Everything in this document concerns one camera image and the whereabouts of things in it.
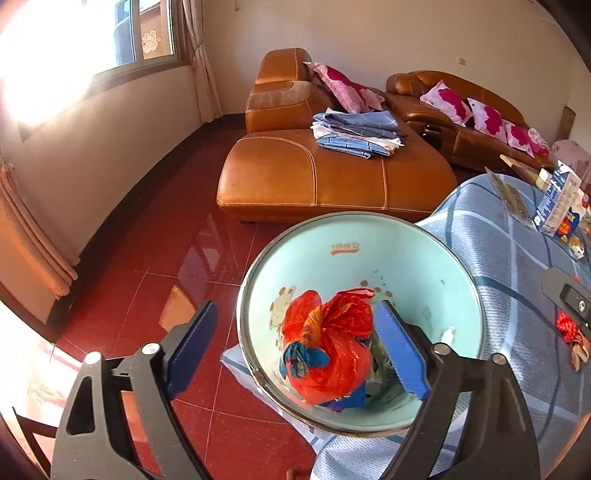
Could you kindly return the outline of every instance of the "window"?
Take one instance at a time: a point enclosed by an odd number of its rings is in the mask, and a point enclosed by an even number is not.
[[[27,0],[0,36],[0,93],[20,129],[41,125],[89,92],[188,64],[183,25],[180,0]]]
[[[99,79],[178,60],[171,0],[82,2],[93,39],[92,73],[108,73]]]

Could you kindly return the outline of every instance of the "blue fabric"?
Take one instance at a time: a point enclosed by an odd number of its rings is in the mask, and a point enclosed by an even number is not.
[[[533,215],[542,193],[521,180],[504,179],[522,193]],[[509,359],[528,404],[544,476],[576,423],[591,412],[591,382],[586,382],[591,364],[583,365],[580,372],[570,365],[569,349],[554,327],[558,308],[543,295],[541,277],[556,265],[591,288],[591,244],[579,234],[586,253],[576,261],[562,242],[513,220],[486,175],[464,182],[418,225],[447,244],[473,275],[486,312],[481,358],[501,352]],[[239,346],[226,351],[222,362],[243,386],[279,411],[256,390]],[[433,473],[445,470],[453,459],[468,402],[469,394],[461,394]],[[403,435],[376,439],[338,436],[308,427],[283,411],[279,414],[317,452],[312,480],[377,479],[404,439]]]
[[[325,135],[316,139],[316,143],[329,150],[349,153],[362,158],[371,158],[375,154],[390,156],[390,152],[380,145],[345,135]]]
[[[398,122],[388,111],[371,113],[323,112],[315,114],[314,122],[334,132],[359,137],[401,138]]]

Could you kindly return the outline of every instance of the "bowl rim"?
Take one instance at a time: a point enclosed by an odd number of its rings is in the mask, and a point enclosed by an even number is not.
[[[244,276],[244,279],[242,280],[242,284],[240,285],[240,290],[238,292],[238,299],[236,301],[236,329],[238,331],[238,342],[240,344],[242,356],[244,357],[244,360],[246,360],[246,366],[248,367],[248,370],[251,373],[251,375],[256,383],[256,386],[260,390],[264,391],[265,394],[267,395],[267,397],[269,397],[279,408],[286,411],[289,415],[295,417],[297,420],[303,422],[304,424],[313,426],[313,427],[323,430],[325,432],[330,432],[330,433],[334,433],[334,434],[338,434],[338,435],[353,436],[353,437],[384,437],[384,436],[400,434],[402,432],[407,431],[410,428],[410,426],[395,428],[395,429],[387,429],[387,430],[370,430],[367,432],[363,432],[360,430],[347,429],[344,427],[340,427],[340,428],[331,427],[329,425],[323,424],[323,423],[316,421],[314,419],[311,419],[309,417],[304,417],[298,411],[296,411],[295,409],[290,407],[287,403],[284,403],[278,397],[278,395],[275,395],[275,392],[273,392],[273,389],[276,387],[274,387],[272,380],[268,377],[268,375],[262,369],[262,366],[260,365],[260,363],[256,360],[256,355],[254,353],[254,348],[252,347],[252,343],[245,333],[246,327],[247,327],[247,325],[246,325],[246,311],[245,311],[246,292],[250,289],[250,286],[252,284],[252,277],[254,276],[254,272],[256,271],[256,269],[258,268],[258,266],[260,265],[262,260],[266,257],[269,250],[271,250],[276,244],[278,244],[284,237],[286,237],[287,235],[294,232],[298,228],[301,228],[304,225],[308,225],[309,223],[317,222],[318,220],[323,220],[323,219],[330,218],[333,216],[343,216],[343,215],[377,216],[377,217],[386,218],[388,220],[394,220],[396,222],[404,223],[406,225],[409,225],[409,226],[419,230],[421,233],[428,235],[431,239],[435,240],[441,247],[443,247],[447,251],[447,253],[449,253],[452,256],[452,258],[458,263],[459,267],[464,271],[464,273],[469,278],[470,288],[471,288],[472,293],[473,293],[473,295],[476,299],[476,302],[478,304],[479,313],[480,313],[480,331],[482,332],[482,334],[480,336],[480,345],[478,346],[477,355],[478,355],[478,357],[482,356],[482,348],[484,345],[484,338],[486,336],[486,332],[485,332],[486,312],[484,309],[484,304],[482,302],[482,298],[480,297],[480,293],[478,292],[478,288],[476,288],[476,284],[474,282],[474,277],[468,271],[468,269],[466,268],[464,263],[462,263],[462,260],[460,260],[457,257],[457,255],[453,251],[451,251],[451,249],[446,244],[444,244],[441,240],[439,240],[432,233],[427,232],[424,228],[419,227],[418,225],[415,225],[414,223],[407,222],[406,220],[402,220],[400,218],[396,218],[396,217],[386,215],[384,213],[378,213],[378,212],[349,211],[349,212],[327,213],[325,215],[316,216],[314,218],[304,220],[303,222],[300,222],[297,225],[294,225],[294,226],[288,228],[286,231],[279,234],[270,243],[268,243],[267,246],[261,251],[261,253],[259,253],[258,256],[255,258],[254,262],[252,262],[251,266],[248,268],[248,271],[246,272],[246,275]]]

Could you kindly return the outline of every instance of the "wall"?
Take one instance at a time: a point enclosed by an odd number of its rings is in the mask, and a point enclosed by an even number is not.
[[[190,66],[166,70],[85,99],[22,142],[1,112],[4,157],[50,239],[77,256],[112,209],[200,125]],[[0,239],[0,281],[45,320],[53,298]]]
[[[578,55],[572,58],[568,106],[577,114],[570,138],[591,153],[591,72]]]
[[[528,0],[235,0],[207,2],[206,45],[224,113],[243,112],[264,54],[303,47],[352,80],[442,70],[515,104],[553,139],[574,47]],[[458,64],[459,57],[467,60]]]

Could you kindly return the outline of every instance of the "baseboard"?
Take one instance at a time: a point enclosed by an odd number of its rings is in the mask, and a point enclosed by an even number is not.
[[[204,124],[199,129],[195,130],[185,140],[174,147],[162,160],[153,166],[109,214],[80,254],[80,263],[76,267],[79,278],[72,284],[70,294],[57,300],[51,308],[47,322],[45,323],[47,329],[53,334],[51,341],[54,341],[54,338],[59,338],[63,333],[70,309],[82,290],[83,282],[87,276],[86,274],[88,272],[96,274],[96,268],[91,269],[94,265],[91,265],[92,262],[90,259],[93,258],[93,254],[105,240],[107,232],[113,230],[113,227],[117,224],[118,220],[120,220],[124,212],[128,212],[133,205],[141,205],[140,200],[150,185],[166,181],[167,178],[175,175],[176,172],[185,165],[189,157],[182,153],[184,153],[187,148],[198,146],[200,142],[207,140],[207,135],[209,133],[219,129],[245,129],[244,113],[224,115],[223,117],[218,118],[211,123]]]

